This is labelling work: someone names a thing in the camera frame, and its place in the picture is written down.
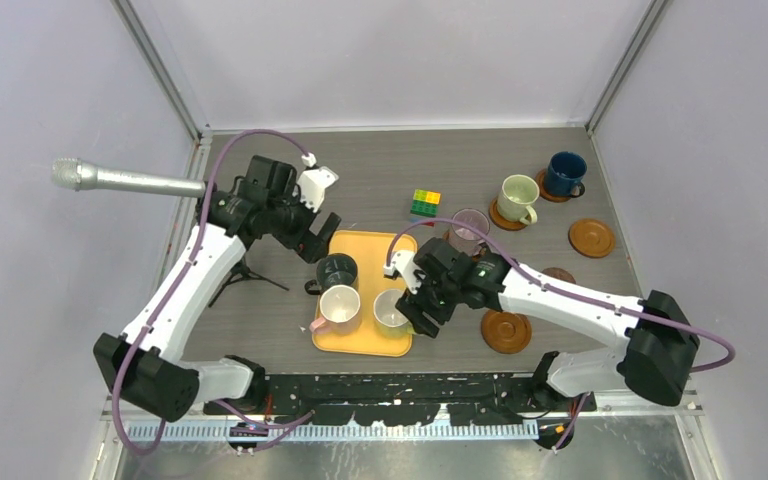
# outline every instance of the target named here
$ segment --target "microphone grille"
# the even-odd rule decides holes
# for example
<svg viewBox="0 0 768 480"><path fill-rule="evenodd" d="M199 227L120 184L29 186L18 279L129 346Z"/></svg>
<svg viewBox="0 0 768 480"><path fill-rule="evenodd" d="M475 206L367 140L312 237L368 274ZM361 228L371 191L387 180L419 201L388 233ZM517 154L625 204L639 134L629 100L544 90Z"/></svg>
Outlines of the microphone grille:
<svg viewBox="0 0 768 480"><path fill-rule="evenodd" d="M58 187L77 191L81 185L81 176L78 175L80 163L77 158L58 158L51 165L51 181Z"/></svg>

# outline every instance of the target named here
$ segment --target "wood grain table surface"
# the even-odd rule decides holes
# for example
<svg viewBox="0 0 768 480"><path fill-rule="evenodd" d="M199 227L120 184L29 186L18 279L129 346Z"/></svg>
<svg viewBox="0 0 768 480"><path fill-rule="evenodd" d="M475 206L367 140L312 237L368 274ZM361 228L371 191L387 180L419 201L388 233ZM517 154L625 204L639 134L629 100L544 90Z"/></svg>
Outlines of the wood grain table surface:
<svg viewBox="0 0 768 480"><path fill-rule="evenodd" d="M409 221L417 188L442 193L441 216L451 217L467 207L486 211L508 175L535 177L554 153L576 152L588 164L584 196L560 204L539 199L537 224L519 232L493 226L490 234L533 268L561 267L580 285L638 294L607 187L583 128L326 132L294 137L316 154L321 165L340 176L327 194L326 215L320 214L315 230L327 212L334 211L343 218L341 229L395 233ZM229 138L214 137L208 172ZM288 143L250 137L230 151L218 176L220 188L230 188L235 175L245 174L255 154L303 168L298 152ZM588 217L607 223L616 234L616 248L605 258L586 258L567 240L570 225ZM412 234L422 245L445 229L443 225L418 227ZM403 357L322 352L314 347L310 332L301 328L314 316L316 297L305 294L302 286L313 277L315 265L305 264L269 237L255 242L246 259L253 271L287 285L290 292L257 281L228 287L196 323L185 360L234 354L263 365L269 373L531 371L544 352L579 352L599 346L581 334L530 317L534 333L529 346L514 355L500 354L481 338L485 311L464 305L436 339L415 336Z"/></svg>

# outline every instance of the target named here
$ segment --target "tripod stand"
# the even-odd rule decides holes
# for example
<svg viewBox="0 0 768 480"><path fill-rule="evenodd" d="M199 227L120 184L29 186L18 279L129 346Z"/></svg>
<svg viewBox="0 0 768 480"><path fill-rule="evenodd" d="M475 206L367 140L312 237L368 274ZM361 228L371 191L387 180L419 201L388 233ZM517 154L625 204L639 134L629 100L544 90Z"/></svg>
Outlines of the tripod stand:
<svg viewBox="0 0 768 480"><path fill-rule="evenodd" d="M216 303L216 300L219 299L219 295L222 295L222 292L225 291L225 287L229 285L233 285L235 283L245 282L246 280L263 280L264 282L269 282L272 285L275 285L276 287L281 288L286 292L290 291L290 289L285 287L284 285L281 285L280 283L274 280L270 280L264 277L263 275L252 272L249 266L246 265L246 259L243 258L242 260L237 262L233 267L231 267L231 271L229 272L228 278L225 280L224 283L222 283L222 286L219 287L219 290L216 292L213 298L210 299L210 303L207 304L207 308L212 307L213 304Z"/></svg>

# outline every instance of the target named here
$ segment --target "coaster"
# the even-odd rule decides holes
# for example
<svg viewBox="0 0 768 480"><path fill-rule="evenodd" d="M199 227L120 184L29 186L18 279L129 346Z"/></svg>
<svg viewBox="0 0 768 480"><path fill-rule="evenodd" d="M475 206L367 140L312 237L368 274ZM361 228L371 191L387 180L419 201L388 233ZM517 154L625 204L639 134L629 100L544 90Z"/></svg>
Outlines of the coaster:
<svg viewBox="0 0 768 480"><path fill-rule="evenodd" d="M540 196L543 197L545 200L549 200L550 202L555 203L563 203L569 200L572 197L556 197L552 195L551 193L546 191L546 188L543 187L543 180L546 178L546 169L540 170L540 173L537 174L537 178L534 180L537 182L537 185L540 186Z"/></svg>
<svg viewBox="0 0 768 480"><path fill-rule="evenodd" d="M593 218L583 218L573 223L569 241L575 251L590 258L607 257L616 245L611 227Z"/></svg>
<svg viewBox="0 0 768 480"><path fill-rule="evenodd" d="M488 310L481 320L481 336L499 353L517 353L531 341L531 322L525 315Z"/></svg>
<svg viewBox="0 0 768 480"><path fill-rule="evenodd" d="M540 273L542 273L543 275L548 275L552 278L557 278L562 282L573 283L573 284L575 283L575 277L573 277L571 273L564 270L563 268L558 268L558 267L544 268L543 271Z"/></svg>
<svg viewBox="0 0 768 480"><path fill-rule="evenodd" d="M509 232L516 232L528 226L524 223L512 222L503 217L502 214L499 213L499 210L496 208L496 202L497 199L494 198L493 203L490 204L490 210L488 212L490 213L490 220L494 225L501 228L502 230L507 230Z"/></svg>

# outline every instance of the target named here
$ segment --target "microphone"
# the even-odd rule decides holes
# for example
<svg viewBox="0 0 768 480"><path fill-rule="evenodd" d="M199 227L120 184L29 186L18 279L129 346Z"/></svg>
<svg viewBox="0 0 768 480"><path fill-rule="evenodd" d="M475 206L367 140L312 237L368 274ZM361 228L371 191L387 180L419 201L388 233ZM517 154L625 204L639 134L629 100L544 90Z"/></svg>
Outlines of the microphone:
<svg viewBox="0 0 768 480"><path fill-rule="evenodd" d="M162 177L148 173L104 168L79 158L58 158L51 166L51 181L70 190L121 190L154 193L176 197L202 198L206 185L202 181Z"/></svg>

